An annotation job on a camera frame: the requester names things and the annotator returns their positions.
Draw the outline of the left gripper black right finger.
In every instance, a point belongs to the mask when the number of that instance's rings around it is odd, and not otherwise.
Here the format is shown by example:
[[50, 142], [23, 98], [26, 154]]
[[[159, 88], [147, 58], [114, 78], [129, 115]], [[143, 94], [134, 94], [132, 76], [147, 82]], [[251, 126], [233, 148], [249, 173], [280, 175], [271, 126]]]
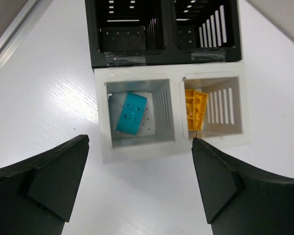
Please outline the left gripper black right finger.
[[194, 138], [192, 156], [207, 223], [215, 235], [294, 235], [294, 179]]

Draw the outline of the teal flower lego brick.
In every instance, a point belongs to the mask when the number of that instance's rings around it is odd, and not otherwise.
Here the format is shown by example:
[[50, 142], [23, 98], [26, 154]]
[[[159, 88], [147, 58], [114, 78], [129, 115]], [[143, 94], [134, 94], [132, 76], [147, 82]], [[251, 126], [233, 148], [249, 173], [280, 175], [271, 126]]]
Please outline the teal flower lego brick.
[[143, 120], [147, 98], [134, 93], [127, 93], [116, 130], [136, 135]]

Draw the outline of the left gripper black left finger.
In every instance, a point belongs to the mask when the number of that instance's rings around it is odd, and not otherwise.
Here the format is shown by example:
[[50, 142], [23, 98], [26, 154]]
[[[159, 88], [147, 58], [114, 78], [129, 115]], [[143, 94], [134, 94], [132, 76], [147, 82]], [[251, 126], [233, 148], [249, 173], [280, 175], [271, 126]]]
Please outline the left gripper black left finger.
[[60, 235], [73, 212], [89, 152], [79, 135], [0, 168], [0, 235]]

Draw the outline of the yellow rounded lego brick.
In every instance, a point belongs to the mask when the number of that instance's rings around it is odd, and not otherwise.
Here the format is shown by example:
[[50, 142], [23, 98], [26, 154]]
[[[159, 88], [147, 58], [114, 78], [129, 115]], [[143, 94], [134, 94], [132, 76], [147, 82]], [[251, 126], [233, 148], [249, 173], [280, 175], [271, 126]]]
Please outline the yellow rounded lego brick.
[[189, 131], [201, 131], [203, 128], [208, 94], [195, 89], [185, 90], [187, 123]]

